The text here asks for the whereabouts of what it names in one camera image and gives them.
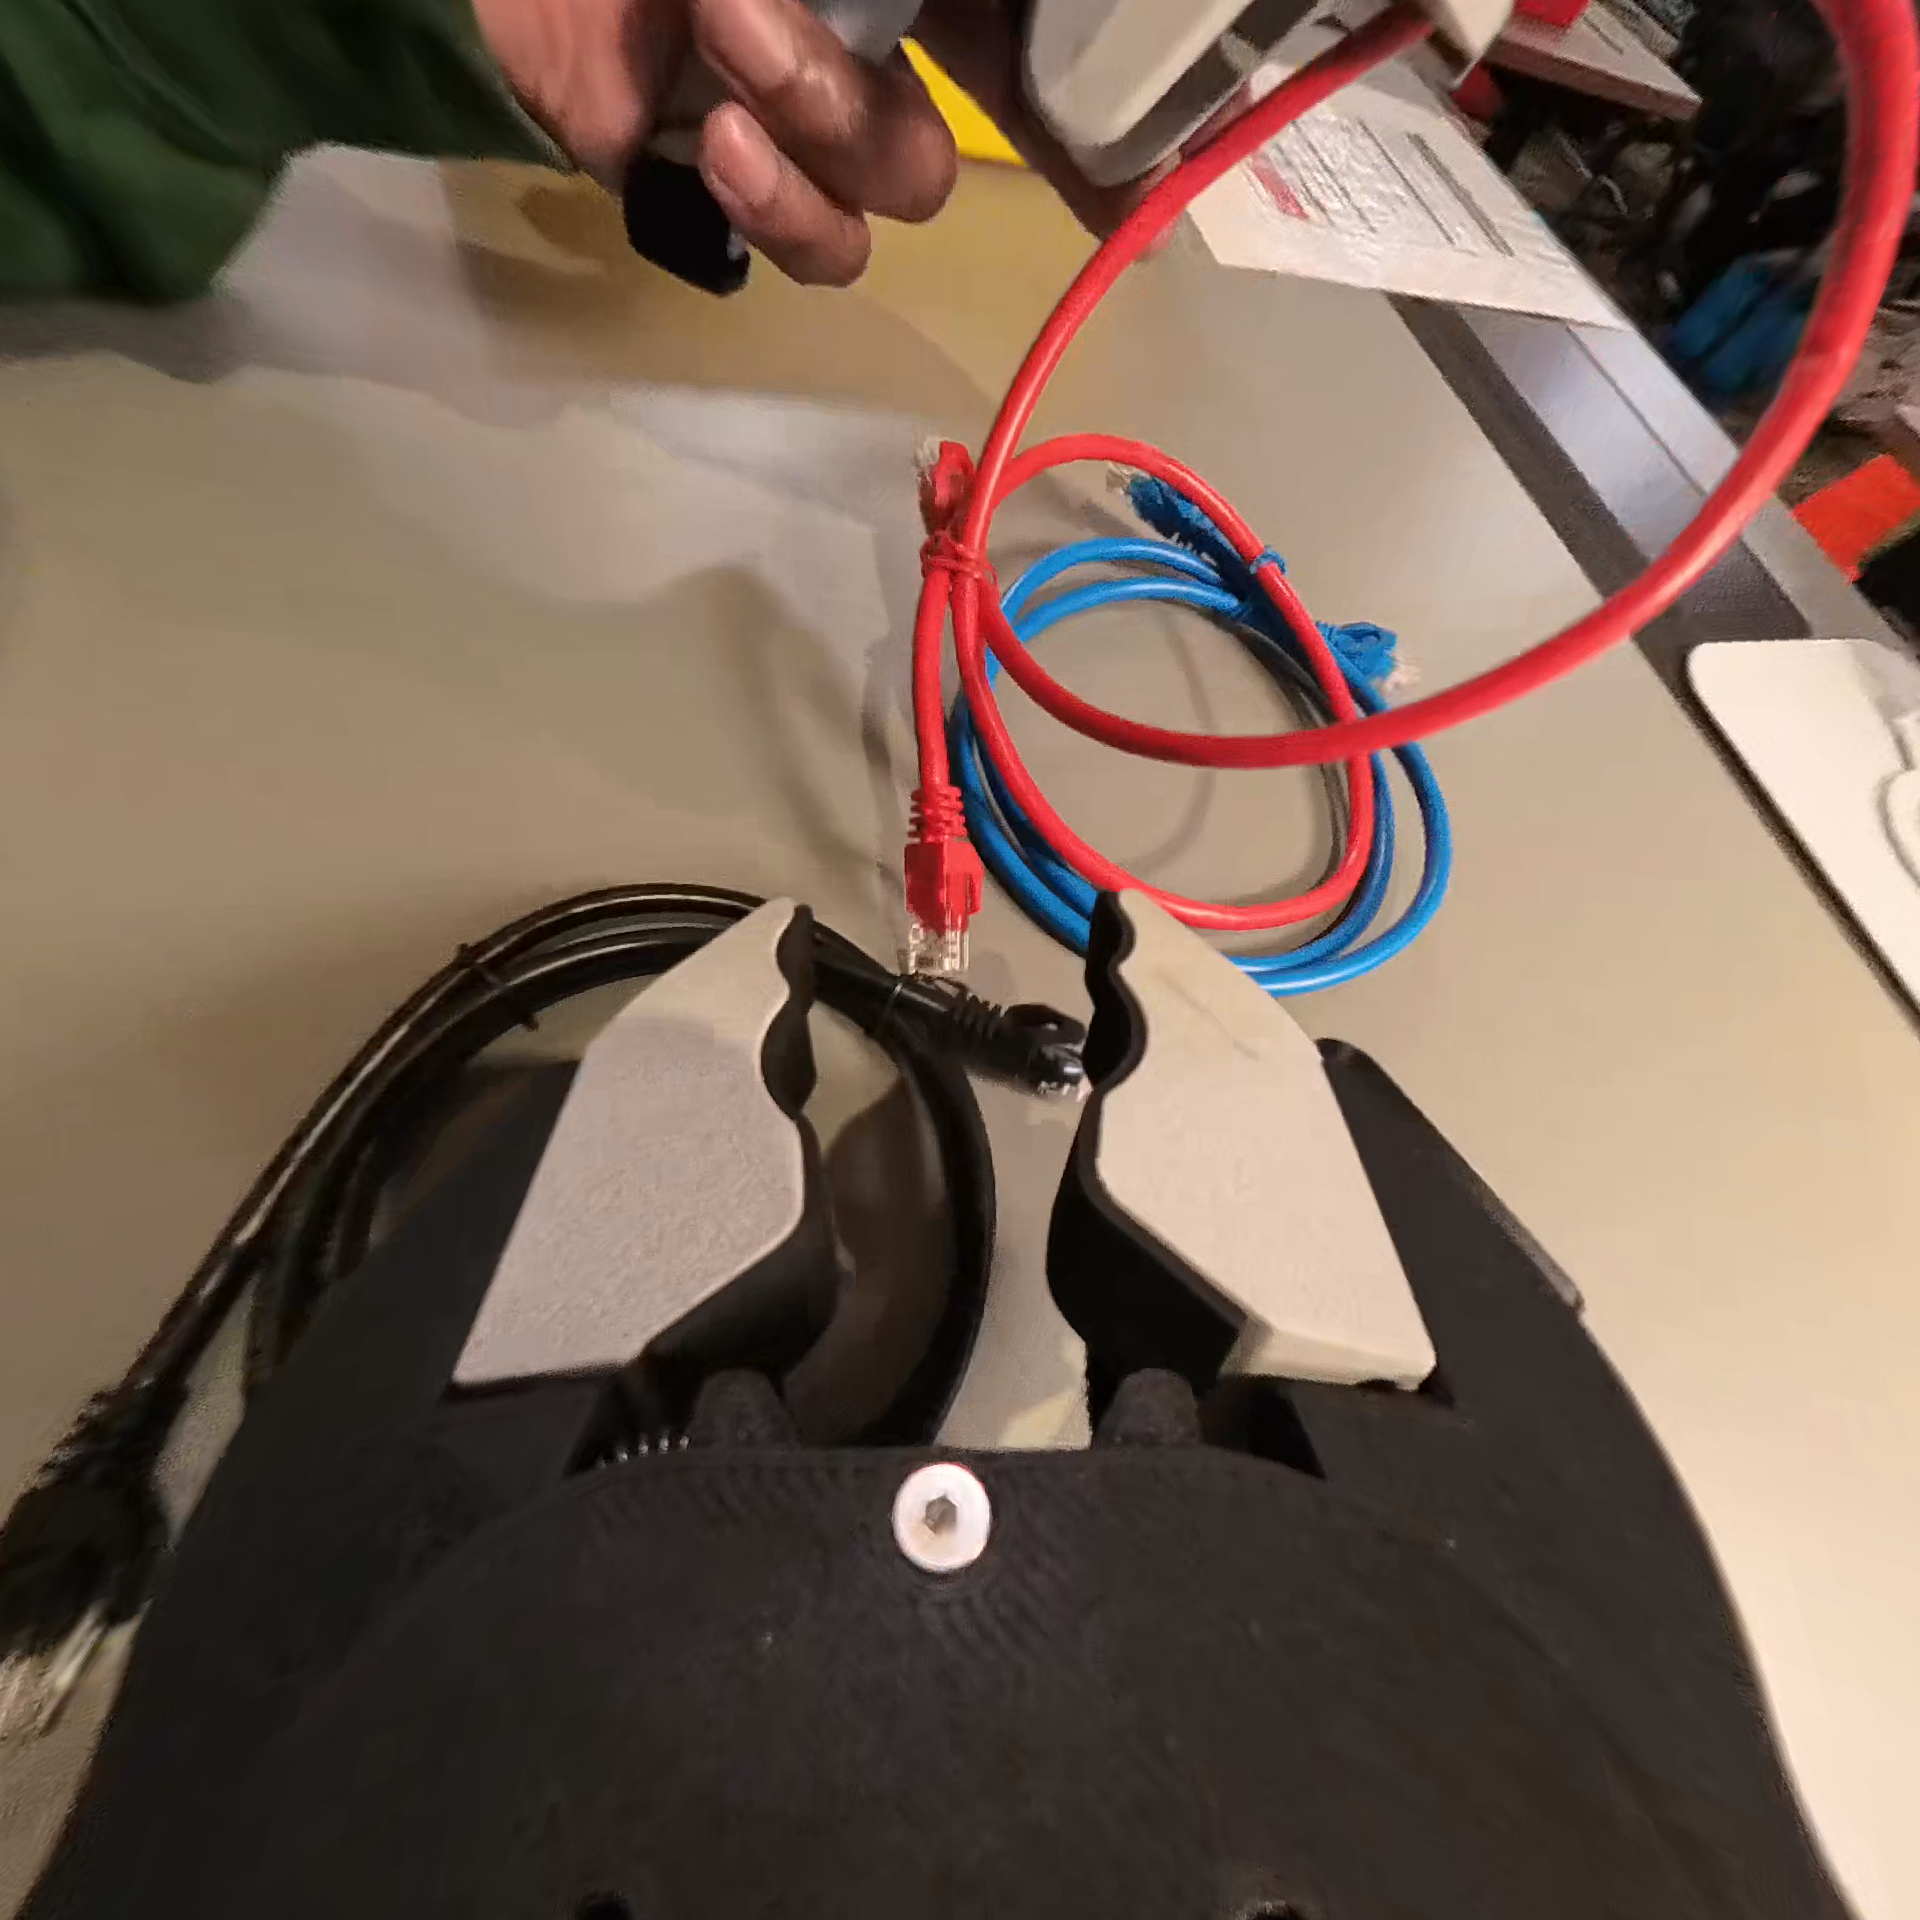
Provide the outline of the red flat floor piece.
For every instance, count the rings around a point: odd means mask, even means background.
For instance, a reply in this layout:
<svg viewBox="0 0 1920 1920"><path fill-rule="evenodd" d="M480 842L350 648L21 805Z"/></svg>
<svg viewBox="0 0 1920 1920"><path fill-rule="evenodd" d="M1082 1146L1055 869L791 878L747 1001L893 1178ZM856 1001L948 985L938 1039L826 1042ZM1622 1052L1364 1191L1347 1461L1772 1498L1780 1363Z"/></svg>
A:
<svg viewBox="0 0 1920 1920"><path fill-rule="evenodd" d="M1920 525L1920 479L1896 455L1875 455L1846 479L1794 504L1794 525L1858 585Z"/></svg>

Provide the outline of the yellow plastic bin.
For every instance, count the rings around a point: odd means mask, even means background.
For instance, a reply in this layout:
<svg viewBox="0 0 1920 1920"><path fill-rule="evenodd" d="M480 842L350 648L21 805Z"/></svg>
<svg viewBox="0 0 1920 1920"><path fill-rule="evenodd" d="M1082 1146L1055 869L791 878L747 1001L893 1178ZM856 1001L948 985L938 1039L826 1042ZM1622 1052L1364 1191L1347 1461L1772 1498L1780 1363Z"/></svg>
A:
<svg viewBox="0 0 1920 1920"><path fill-rule="evenodd" d="M904 54L917 64L935 109L948 121L953 160L1028 167L1012 134L917 43L904 43Z"/></svg>

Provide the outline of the person's left forearm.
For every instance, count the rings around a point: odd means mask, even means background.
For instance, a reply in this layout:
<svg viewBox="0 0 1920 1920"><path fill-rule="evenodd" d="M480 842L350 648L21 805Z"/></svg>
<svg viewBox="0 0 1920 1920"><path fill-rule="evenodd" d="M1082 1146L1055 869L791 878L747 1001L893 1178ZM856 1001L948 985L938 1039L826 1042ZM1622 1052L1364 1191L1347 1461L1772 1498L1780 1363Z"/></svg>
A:
<svg viewBox="0 0 1920 1920"><path fill-rule="evenodd" d="M193 303L316 144L567 167L457 0L11 0L0 295Z"/></svg>

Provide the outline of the person's left hand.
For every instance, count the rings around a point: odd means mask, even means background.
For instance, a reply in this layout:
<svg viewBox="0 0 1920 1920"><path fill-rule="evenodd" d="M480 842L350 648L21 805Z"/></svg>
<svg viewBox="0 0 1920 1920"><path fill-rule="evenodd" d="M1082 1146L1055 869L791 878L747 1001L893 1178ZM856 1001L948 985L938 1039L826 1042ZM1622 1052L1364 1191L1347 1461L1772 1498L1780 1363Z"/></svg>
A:
<svg viewBox="0 0 1920 1920"><path fill-rule="evenodd" d="M700 64L719 107L697 175L796 287L856 287L865 224L935 224L953 194L925 83L904 54L859 64L796 0L480 0L468 13L519 109L609 194Z"/></svg>

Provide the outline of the background wooden desk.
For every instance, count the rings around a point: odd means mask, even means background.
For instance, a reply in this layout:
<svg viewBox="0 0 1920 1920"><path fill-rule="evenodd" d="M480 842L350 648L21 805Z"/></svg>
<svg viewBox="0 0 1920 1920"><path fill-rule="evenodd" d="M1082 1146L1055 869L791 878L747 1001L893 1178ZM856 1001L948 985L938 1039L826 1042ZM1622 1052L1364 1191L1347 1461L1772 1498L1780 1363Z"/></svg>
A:
<svg viewBox="0 0 1920 1920"><path fill-rule="evenodd" d="M1571 87L1588 107L1651 109L1651 121L1694 121L1694 87L1631 43L1611 4L1588 4L1578 27L1510 13L1510 31L1479 45L1494 70Z"/></svg>

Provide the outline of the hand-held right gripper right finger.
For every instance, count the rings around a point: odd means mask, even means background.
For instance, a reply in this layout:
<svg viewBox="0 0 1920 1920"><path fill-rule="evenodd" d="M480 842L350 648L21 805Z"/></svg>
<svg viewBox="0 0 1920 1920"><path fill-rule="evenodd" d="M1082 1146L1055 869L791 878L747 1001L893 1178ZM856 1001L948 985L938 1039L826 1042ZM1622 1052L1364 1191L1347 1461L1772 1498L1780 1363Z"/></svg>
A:
<svg viewBox="0 0 1920 1920"><path fill-rule="evenodd" d="M1101 1384L1423 1384L1437 1331L1317 1039L1150 890L1091 907L1046 1283Z"/></svg>

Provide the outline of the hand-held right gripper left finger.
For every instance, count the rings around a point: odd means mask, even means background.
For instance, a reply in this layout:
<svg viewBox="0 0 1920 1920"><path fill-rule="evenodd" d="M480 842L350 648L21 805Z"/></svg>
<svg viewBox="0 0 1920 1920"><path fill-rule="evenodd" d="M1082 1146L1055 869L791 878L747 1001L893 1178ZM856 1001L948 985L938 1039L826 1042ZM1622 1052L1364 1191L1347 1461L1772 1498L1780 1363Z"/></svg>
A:
<svg viewBox="0 0 1920 1920"><path fill-rule="evenodd" d="M835 1313L814 907L769 903L582 1052L457 1384L796 1370Z"/></svg>

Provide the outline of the blue bag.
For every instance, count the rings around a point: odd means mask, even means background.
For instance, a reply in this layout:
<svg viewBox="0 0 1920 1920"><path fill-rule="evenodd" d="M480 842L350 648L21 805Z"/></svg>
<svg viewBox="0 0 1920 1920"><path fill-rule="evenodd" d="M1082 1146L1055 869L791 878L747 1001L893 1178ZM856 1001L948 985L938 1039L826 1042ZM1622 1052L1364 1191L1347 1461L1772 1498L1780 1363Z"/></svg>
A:
<svg viewBox="0 0 1920 1920"><path fill-rule="evenodd" d="M1804 251L1738 251L1663 338L1663 369L1703 399L1772 399L1804 350L1813 274Z"/></svg>

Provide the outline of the printed paper sheet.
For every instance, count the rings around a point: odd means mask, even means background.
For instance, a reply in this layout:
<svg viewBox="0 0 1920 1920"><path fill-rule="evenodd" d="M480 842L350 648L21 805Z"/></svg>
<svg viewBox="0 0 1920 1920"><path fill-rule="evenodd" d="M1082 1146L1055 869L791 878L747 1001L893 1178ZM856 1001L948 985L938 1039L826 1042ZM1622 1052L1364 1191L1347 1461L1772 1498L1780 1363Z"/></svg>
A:
<svg viewBox="0 0 1920 1920"><path fill-rule="evenodd" d="M1184 224L1227 274L1622 326L1437 94L1367 83L1268 134Z"/></svg>

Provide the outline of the white monitor stand base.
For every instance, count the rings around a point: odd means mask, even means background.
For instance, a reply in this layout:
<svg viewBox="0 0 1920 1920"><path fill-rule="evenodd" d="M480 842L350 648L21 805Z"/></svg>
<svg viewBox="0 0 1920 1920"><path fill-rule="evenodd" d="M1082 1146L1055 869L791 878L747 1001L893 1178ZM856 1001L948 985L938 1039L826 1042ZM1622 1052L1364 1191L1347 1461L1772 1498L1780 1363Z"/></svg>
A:
<svg viewBox="0 0 1920 1920"><path fill-rule="evenodd" d="M1920 1001L1920 664L1879 636L1711 636L1687 695Z"/></svg>

